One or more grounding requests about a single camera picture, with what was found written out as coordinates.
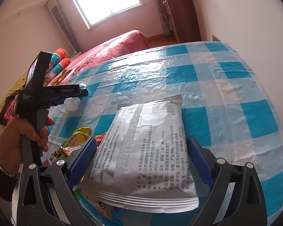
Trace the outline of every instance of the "hand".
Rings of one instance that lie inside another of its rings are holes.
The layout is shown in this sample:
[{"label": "hand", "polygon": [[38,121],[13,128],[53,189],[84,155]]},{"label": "hand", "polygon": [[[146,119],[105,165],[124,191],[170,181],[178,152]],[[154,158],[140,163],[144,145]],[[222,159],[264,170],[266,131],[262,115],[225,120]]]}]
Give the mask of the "hand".
[{"label": "hand", "polygon": [[49,128],[55,121],[47,117],[46,126],[42,127],[39,134],[36,133],[32,124],[25,119],[12,118],[0,135],[0,166],[9,174],[16,174],[22,162],[20,149],[21,135],[29,140],[36,141],[44,152],[48,151]]}]

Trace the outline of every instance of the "silver bracelet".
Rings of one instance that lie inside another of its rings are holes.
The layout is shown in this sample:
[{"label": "silver bracelet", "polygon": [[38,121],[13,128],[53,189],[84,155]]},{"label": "silver bracelet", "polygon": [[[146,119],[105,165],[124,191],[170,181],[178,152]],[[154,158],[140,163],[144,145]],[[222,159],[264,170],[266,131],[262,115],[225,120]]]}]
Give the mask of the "silver bracelet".
[{"label": "silver bracelet", "polygon": [[4,171],[4,169],[3,169],[1,166],[0,166],[0,170],[1,170],[2,172],[4,172],[4,174],[7,175],[7,176],[9,176],[9,177],[14,177],[14,176],[16,176],[16,174],[15,174],[15,175],[11,175],[11,174],[9,174],[8,172]]}]

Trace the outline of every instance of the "pink bedspread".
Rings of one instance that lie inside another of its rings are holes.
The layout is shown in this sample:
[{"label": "pink bedspread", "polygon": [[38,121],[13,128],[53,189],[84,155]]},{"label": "pink bedspread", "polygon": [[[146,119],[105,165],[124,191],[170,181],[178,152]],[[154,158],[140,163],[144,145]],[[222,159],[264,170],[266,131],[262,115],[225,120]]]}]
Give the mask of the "pink bedspread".
[{"label": "pink bedspread", "polygon": [[146,38],[140,31],[129,31],[123,35],[108,40],[96,46],[95,48],[92,48],[88,52],[82,54],[80,57],[74,59],[66,67],[66,69],[72,69],[72,71],[63,79],[61,85],[66,84],[66,82],[79,71],[107,60],[148,48],[149,45],[146,41]]}]

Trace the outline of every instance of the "plastic tablecloth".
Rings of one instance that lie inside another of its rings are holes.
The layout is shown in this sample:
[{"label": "plastic tablecloth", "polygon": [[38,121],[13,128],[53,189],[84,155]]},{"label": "plastic tablecloth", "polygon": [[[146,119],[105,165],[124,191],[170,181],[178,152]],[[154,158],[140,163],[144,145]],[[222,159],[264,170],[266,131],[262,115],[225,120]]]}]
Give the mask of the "plastic tablecloth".
[{"label": "plastic tablecloth", "polygon": [[[90,126],[94,135],[106,132],[118,103],[146,103],[181,94],[186,136],[194,135],[201,146],[230,164],[252,162],[262,184],[268,224],[282,211],[283,131],[279,118],[254,72],[227,44],[194,42],[135,52],[79,72],[67,84],[80,81],[86,83],[89,95],[76,111],[69,112],[62,105],[50,109],[49,115],[56,121],[49,136],[51,144],[60,145],[79,127]],[[201,202],[208,188],[197,173],[192,175]],[[215,222],[223,218],[232,190],[230,185]],[[122,220],[124,226],[184,226],[196,211],[129,211]]]}]

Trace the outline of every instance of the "silver screw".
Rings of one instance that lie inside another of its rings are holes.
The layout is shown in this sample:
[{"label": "silver screw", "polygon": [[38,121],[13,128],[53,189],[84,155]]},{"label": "silver screw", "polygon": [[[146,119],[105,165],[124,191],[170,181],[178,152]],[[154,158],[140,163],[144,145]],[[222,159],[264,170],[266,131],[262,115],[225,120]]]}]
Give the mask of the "silver screw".
[{"label": "silver screw", "polygon": [[62,160],[62,159],[57,161],[58,166],[62,166],[62,165],[64,165],[64,163],[65,163],[65,161]]},{"label": "silver screw", "polygon": [[246,164],[246,166],[247,166],[249,169],[254,168],[254,165],[253,165],[252,163],[250,163],[250,162],[248,162],[248,163]]},{"label": "silver screw", "polygon": [[223,158],[218,158],[217,162],[221,165],[223,165],[225,163],[225,160]]},{"label": "silver screw", "polygon": [[35,169],[35,167],[36,167],[35,163],[32,163],[32,164],[29,165],[30,170]]}]

